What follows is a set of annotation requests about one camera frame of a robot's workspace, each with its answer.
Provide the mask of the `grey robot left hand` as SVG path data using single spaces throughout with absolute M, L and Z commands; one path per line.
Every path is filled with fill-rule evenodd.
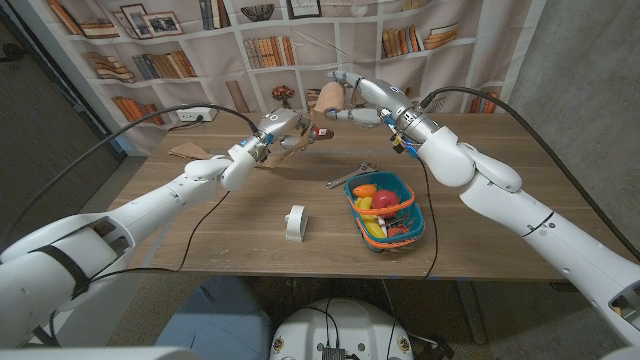
M 310 142 L 312 120 L 292 109 L 278 108 L 265 114 L 257 131 L 240 146 L 264 167 L 274 168 Z

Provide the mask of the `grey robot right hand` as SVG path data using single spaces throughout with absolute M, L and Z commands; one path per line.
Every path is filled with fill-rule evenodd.
M 389 116 L 397 131 L 417 143 L 424 143 L 439 130 L 439 126 L 414 107 L 404 93 L 384 80 L 341 70 L 333 70 L 327 77 L 332 82 L 359 90 L 364 100 L 374 106 L 374 109 L 326 110 L 325 114 L 330 119 L 350 121 L 361 127 L 376 127 Z

